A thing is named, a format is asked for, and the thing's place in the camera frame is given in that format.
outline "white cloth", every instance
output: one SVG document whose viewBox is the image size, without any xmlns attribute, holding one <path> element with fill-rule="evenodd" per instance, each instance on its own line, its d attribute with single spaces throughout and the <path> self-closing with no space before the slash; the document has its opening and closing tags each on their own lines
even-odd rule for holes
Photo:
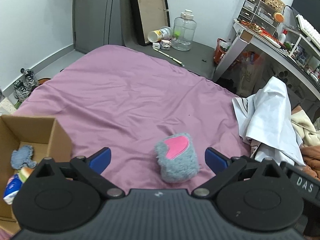
<svg viewBox="0 0 320 240">
<path fill-rule="evenodd" d="M 298 165 L 305 165 L 290 122 L 291 105 L 282 81 L 272 77 L 255 95 L 233 98 L 232 103 L 243 142 L 250 144 L 249 140 L 255 139 L 269 146 L 259 147 L 256 160 L 271 157 L 278 164 L 281 161 L 294 161 Z"/>
</svg>

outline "white bottle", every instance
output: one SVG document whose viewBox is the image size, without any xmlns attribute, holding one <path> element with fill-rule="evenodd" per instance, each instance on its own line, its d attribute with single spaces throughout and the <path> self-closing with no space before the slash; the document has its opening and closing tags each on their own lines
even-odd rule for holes
<svg viewBox="0 0 320 240">
<path fill-rule="evenodd" d="M 148 40 L 152 43 L 161 40 L 170 40 L 172 37 L 172 29 L 168 26 L 164 26 L 159 30 L 151 31 L 148 34 Z"/>
<path fill-rule="evenodd" d="M 191 43 L 197 23 L 193 20 L 192 11 L 185 10 L 180 17 L 174 20 L 171 46 L 177 50 L 187 51 L 191 49 Z"/>
<path fill-rule="evenodd" d="M 287 33 L 288 33 L 287 30 L 283 30 L 283 32 L 279 35 L 279 42 L 280 43 L 284 44 Z"/>
</svg>

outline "gray plush toy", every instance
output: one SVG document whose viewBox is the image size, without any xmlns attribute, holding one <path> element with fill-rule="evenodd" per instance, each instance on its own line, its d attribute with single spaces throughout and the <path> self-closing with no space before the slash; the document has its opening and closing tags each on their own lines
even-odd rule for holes
<svg viewBox="0 0 320 240">
<path fill-rule="evenodd" d="M 11 167 L 21 170 L 22 167 L 34 168 L 37 163 L 31 160 L 33 147 L 24 145 L 19 150 L 14 150 L 11 154 Z"/>
<path fill-rule="evenodd" d="M 165 182 L 181 183 L 199 171 L 197 155 L 188 133 L 169 136 L 156 144 L 155 151 Z"/>
</svg>

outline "sneaker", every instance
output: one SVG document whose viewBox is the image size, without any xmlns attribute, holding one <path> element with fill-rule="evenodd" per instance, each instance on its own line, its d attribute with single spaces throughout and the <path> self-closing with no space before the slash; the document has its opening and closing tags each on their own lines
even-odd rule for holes
<svg viewBox="0 0 320 240">
<path fill-rule="evenodd" d="M 13 95 L 20 102 L 23 102 L 24 100 L 26 100 L 31 93 L 30 89 L 25 86 L 22 80 L 18 80 L 14 82 L 13 88 L 14 88 Z"/>
<path fill-rule="evenodd" d="M 24 74 L 24 77 L 26 78 L 27 87 L 31 91 L 33 91 L 36 87 L 39 86 L 39 81 L 36 79 L 35 73 L 31 69 L 24 70 L 22 68 L 20 71 Z"/>
</svg>

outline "pink bed sheet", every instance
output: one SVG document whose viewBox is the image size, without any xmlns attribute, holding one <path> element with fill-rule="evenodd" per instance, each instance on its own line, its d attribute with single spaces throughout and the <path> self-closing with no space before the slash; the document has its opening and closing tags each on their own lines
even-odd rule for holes
<svg viewBox="0 0 320 240">
<path fill-rule="evenodd" d="M 239 137 L 234 96 L 165 60 L 107 45 L 35 89 L 15 114 L 57 117 L 73 142 L 73 157 L 110 147 L 111 164 L 102 175 L 125 192 L 191 191 L 214 176 L 204 161 L 207 147 L 229 157 L 249 154 Z M 185 183 L 167 184 L 154 146 L 180 132 L 191 135 L 200 172 Z"/>
</svg>

